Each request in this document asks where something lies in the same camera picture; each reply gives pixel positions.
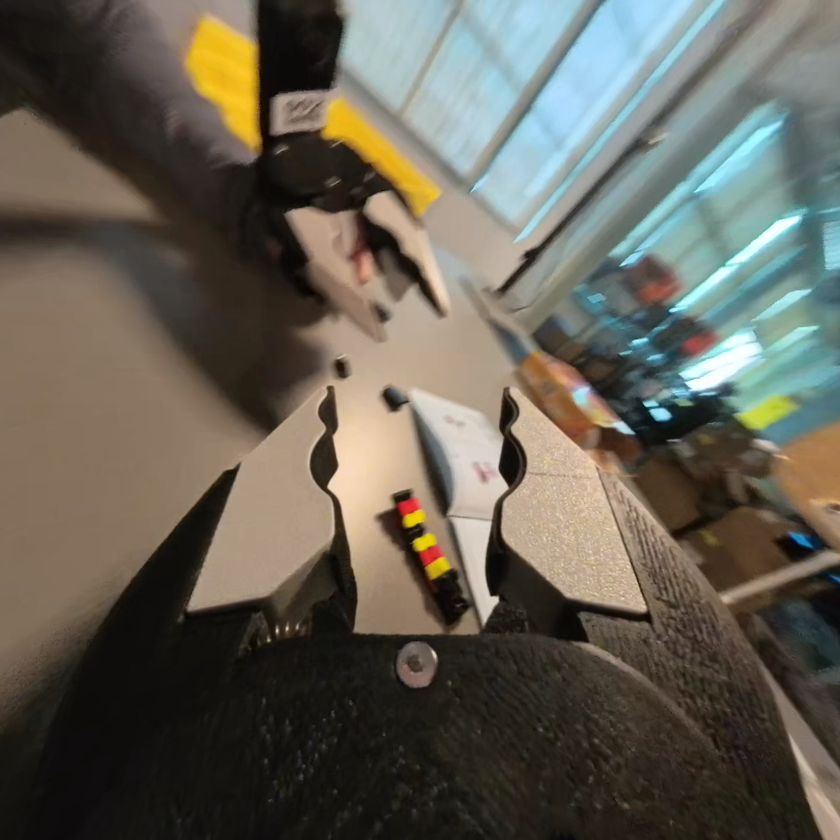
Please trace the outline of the building instruction booklet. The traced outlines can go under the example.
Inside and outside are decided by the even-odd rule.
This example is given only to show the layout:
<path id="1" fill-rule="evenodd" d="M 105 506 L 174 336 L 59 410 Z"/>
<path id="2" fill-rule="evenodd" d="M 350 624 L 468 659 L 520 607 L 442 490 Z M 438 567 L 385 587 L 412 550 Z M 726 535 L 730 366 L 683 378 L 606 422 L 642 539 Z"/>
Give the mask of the building instruction booklet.
<path id="1" fill-rule="evenodd" d="M 508 490 L 500 472 L 501 433 L 485 414 L 470 407 L 417 388 L 407 396 L 443 488 L 445 516 L 484 626 L 498 604 L 487 581 L 487 552 L 497 502 Z"/>

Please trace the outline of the large glass window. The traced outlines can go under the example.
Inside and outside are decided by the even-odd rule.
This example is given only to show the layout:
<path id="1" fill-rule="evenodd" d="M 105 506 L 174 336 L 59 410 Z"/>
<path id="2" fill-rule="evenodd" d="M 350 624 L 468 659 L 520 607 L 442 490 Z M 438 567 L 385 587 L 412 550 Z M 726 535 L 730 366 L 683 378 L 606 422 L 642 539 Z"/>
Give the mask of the large glass window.
<path id="1" fill-rule="evenodd" d="M 349 92 L 442 178 L 430 215 L 498 307 L 655 256 L 677 308 L 837 273 L 838 2 L 344 2 Z"/>

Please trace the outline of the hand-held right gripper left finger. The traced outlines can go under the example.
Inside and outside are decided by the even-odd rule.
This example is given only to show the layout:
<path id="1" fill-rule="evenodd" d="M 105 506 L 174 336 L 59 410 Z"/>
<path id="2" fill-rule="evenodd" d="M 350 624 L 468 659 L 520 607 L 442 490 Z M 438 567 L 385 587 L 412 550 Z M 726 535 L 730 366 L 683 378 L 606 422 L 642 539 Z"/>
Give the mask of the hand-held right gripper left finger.
<path id="1" fill-rule="evenodd" d="M 358 605 L 340 499 L 334 386 L 318 389 L 238 465 L 185 610 L 262 608 L 270 624 L 301 606 L 317 569 L 332 591 L 311 606 L 353 628 Z"/>

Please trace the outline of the brown cardboard boxes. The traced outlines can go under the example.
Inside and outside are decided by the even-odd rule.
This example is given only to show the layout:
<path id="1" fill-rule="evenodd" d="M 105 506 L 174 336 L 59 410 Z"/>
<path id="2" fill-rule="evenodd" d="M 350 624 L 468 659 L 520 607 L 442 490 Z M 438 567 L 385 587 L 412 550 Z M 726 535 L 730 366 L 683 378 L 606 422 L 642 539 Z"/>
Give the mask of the brown cardboard boxes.
<path id="1" fill-rule="evenodd" d="M 790 523 L 764 506 L 738 472 L 693 471 L 660 450 L 635 468 L 633 483 L 716 591 L 793 564 L 784 547 Z"/>

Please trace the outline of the person's left forearm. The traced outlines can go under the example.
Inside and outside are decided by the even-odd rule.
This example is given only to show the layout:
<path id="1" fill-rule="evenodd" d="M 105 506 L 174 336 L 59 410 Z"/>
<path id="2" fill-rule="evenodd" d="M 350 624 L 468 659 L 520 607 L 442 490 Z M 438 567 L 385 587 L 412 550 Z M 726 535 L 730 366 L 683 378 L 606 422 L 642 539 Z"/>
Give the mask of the person's left forearm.
<path id="1" fill-rule="evenodd" d="M 256 164 L 190 82 L 146 2 L 1 2 L 2 98 L 235 238 Z"/>

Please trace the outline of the yellow sign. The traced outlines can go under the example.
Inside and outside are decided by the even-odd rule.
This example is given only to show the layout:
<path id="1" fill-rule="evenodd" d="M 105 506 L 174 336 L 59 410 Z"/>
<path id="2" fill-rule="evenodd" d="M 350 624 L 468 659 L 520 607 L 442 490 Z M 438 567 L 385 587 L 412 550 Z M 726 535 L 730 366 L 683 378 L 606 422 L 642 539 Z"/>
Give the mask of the yellow sign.
<path id="1" fill-rule="evenodd" d="M 798 412 L 799 402 L 788 395 L 771 395 L 758 405 L 737 413 L 738 422 L 753 432 L 759 432 Z"/>

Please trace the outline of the black yellow red brick assembly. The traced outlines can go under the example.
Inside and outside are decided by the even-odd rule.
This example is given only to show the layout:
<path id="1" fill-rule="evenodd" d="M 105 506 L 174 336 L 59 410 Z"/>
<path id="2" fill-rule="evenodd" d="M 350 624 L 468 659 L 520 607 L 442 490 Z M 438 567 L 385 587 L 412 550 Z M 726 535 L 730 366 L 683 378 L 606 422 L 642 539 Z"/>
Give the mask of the black yellow red brick assembly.
<path id="1" fill-rule="evenodd" d="M 458 571 L 428 529 L 425 508 L 411 489 L 394 493 L 392 505 L 405 550 L 420 570 L 444 624 L 457 625 L 470 603 Z"/>

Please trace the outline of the orange cardboard box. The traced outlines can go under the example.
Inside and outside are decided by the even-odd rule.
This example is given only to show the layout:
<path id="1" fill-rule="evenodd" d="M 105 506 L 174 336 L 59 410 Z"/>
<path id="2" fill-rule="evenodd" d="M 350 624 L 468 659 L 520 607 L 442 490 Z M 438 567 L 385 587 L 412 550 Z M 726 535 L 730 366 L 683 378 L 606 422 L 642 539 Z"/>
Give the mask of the orange cardboard box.
<path id="1" fill-rule="evenodd" d="M 594 386 L 569 364 L 534 350 L 518 365 L 518 377 L 534 404 L 583 449 L 638 454 L 639 441 Z"/>

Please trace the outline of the shelf with red crates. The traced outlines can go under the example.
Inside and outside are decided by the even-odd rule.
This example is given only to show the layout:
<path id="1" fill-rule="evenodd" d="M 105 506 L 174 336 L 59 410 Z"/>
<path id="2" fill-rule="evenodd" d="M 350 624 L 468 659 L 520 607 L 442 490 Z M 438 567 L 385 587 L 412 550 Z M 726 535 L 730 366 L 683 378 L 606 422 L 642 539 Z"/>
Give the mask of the shelf with red crates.
<path id="1" fill-rule="evenodd" d="M 608 258 L 575 290 L 593 320 L 593 337 L 619 354 L 673 368 L 698 359 L 720 342 L 708 323 L 677 308 L 682 279 L 659 258 Z"/>

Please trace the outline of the light wooden tabletop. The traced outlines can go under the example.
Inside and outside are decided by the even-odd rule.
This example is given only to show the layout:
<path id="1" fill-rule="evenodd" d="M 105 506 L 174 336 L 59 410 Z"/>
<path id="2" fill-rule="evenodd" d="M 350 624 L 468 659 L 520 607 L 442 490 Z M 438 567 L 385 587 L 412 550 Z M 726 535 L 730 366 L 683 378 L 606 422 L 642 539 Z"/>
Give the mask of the light wooden tabletop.
<path id="1" fill-rule="evenodd" d="M 839 423 L 824 426 L 782 447 L 773 475 L 804 518 L 839 502 Z"/>

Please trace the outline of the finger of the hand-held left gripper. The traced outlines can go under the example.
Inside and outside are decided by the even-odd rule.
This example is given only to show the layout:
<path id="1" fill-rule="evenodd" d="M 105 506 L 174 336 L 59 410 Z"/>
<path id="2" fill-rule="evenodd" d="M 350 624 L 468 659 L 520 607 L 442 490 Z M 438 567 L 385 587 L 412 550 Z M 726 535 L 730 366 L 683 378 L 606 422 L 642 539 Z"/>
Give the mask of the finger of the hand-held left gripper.
<path id="1" fill-rule="evenodd" d="M 358 287 L 349 259 L 356 229 L 361 227 L 357 213 L 289 213 L 287 223 L 305 257 L 308 286 L 372 341 L 386 341 L 375 295 L 380 269 L 377 266 L 371 282 Z"/>
<path id="2" fill-rule="evenodd" d="M 424 223 L 402 195 L 396 190 L 374 193 L 364 203 L 363 218 L 380 237 L 380 251 L 419 287 L 437 315 L 446 318 L 451 301 L 444 274 Z"/>

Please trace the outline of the yellow plastic bin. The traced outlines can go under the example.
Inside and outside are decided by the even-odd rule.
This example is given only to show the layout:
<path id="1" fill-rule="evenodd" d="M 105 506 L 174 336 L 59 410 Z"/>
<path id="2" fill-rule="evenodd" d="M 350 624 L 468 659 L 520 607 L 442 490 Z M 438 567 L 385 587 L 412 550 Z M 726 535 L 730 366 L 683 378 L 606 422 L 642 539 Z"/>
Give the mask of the yellow plastic bin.
<path id="1" fill-rule="evenodd" d="M 202 16 L 184 66 L 194 88 L 214 104 L 226 126 L 253 152 L 260 152 L 257 47 L 253 40 L 213 15 Z M 371 163 L 423 216 L 442 195 L 429 179 L 353 105 L 336 98 L 323 135 L 340 140 Z"/>

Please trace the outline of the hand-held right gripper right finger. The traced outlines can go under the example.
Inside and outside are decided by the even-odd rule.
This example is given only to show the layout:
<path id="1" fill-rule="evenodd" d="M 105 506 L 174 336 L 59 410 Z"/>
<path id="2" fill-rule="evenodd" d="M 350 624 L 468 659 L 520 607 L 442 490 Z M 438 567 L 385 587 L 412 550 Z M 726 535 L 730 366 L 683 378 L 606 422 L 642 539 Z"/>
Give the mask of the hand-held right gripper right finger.
<path id="1" fill-rule="evenodd" d="M 601 469 L 516 387 L 500 404 L 499 471 L 486 555 L 490 593 L 540 634 L 577 634 L 582 615 L 650 612 Z"/>

